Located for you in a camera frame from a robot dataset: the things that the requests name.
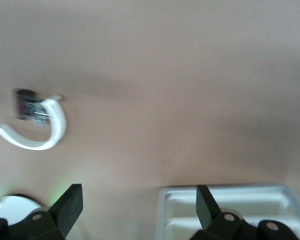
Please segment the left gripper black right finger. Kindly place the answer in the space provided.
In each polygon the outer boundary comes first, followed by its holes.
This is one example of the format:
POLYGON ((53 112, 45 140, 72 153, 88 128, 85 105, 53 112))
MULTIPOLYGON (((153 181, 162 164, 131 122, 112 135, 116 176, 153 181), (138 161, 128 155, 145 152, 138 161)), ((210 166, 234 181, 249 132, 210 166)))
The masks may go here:
POLYGON ((200 221, 192 240, 297 240, 296 234, 285 224, 262 220, 255 227, 237 214, 222 211, 207 185, 196 187, 196 213, 200 221))

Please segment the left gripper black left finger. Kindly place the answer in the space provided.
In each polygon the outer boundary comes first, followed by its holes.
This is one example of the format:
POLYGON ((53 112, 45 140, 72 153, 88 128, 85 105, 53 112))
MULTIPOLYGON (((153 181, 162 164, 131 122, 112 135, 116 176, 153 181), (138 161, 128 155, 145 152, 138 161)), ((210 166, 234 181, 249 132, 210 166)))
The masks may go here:
POLYGON ((15 224, 0 217, 0 240, 65 240, 82 211, 82 185, 72 184, 52 206, 36 208, 15 224))

